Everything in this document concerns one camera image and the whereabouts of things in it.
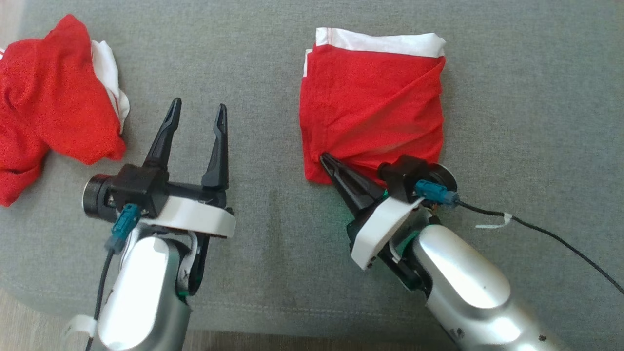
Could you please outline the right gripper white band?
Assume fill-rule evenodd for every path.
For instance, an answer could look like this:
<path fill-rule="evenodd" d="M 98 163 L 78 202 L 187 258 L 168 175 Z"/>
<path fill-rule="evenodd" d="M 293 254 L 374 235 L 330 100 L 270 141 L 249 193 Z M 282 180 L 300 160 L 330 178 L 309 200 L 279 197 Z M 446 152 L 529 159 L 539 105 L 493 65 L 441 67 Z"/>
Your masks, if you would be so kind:
<path fill-rule="evenodd" d="M 319 162 L 353 217 L 359 215 L 362 204 L 374 204 L 384 197 L 383 187 L 331 154 L 323 153 Z M 389 245 L 390 261 L 393 264 L 401 261 L 396 245 L 392 243 L 393 237 L 406 228 L 406 221 L 424 200 L 425 198 L 419 197 L 409 204 L 388 197 L 372 211 L 363 224 L 358 224 L 355 220 L 347 226 L 351 258 L 359 268 L 367 270 L 373 258 L 386 245 Z"/>

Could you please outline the red t-shirt striped collar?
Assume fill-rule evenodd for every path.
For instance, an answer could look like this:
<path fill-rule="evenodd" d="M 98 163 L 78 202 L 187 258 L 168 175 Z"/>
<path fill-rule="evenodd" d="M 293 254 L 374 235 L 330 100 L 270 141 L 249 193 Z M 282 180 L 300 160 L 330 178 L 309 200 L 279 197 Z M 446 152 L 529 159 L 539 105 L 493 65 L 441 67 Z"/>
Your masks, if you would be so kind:
<path fill-rule="evenodd" d="M 0 205 L 36 182 L 49 151 L 86 165 L 120 160 L 129 110 L 111 47 L 73 14 L 0 49 Z"/>

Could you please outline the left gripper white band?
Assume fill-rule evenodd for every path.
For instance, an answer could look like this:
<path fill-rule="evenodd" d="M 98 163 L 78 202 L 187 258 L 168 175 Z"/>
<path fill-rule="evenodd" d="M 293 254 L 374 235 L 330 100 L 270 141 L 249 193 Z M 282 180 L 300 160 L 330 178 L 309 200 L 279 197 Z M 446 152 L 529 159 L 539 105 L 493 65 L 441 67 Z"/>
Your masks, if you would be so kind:
<path fill-rule="evenodd" d="M 170 104 L 156 137 L 143 162 L 144 167 L 168 171 L 173 137 L 180 124 L 181 98 Z M 228 116 L 221 103 L 214 122 L 215 140 L 201 186 L 170 182 L 169 198 L 157 218 L 141 218 L 141 224 L 194 232 L 213 237 L 234 235 L 236 219 L 227 205 L 229 187 Z"/>

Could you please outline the grey sofa seat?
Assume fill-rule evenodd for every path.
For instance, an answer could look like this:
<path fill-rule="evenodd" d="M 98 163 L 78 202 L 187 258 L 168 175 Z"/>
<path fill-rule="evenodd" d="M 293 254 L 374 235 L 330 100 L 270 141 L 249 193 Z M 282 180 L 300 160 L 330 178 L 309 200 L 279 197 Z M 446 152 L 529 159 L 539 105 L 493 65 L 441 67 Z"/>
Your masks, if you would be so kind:
<path fill-rule="evenodd" d="M 198 183 L 228 108 L 236 234 L 210 242 L 193 328 L 453 347 L 423 294 L 352 262 L 350 212 L 305 179 L 299 89 L 325 26 L 442 37 L 440 162 L 461 199 L 559 235 L 624 286 L 624 0 L 28 0 L 20 37 L 65 14 L 116 56 L 123 162 L 142 163 L 179 97 L 170 178 Z"/>

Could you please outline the red shorts white waistband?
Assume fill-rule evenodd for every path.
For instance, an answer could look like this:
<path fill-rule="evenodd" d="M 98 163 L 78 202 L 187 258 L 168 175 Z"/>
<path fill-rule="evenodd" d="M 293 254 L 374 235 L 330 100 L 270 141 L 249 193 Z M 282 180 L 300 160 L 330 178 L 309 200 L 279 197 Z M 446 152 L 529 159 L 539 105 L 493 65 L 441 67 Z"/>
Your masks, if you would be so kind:
<path fill-rule="evenodd" d="M 330 184 L 323 153 L 372 178 L 403 154 L 438 162 L 445 45 L 435 33 L 370 36 L 318 27 L 299 100 L 306 180 Z"/>

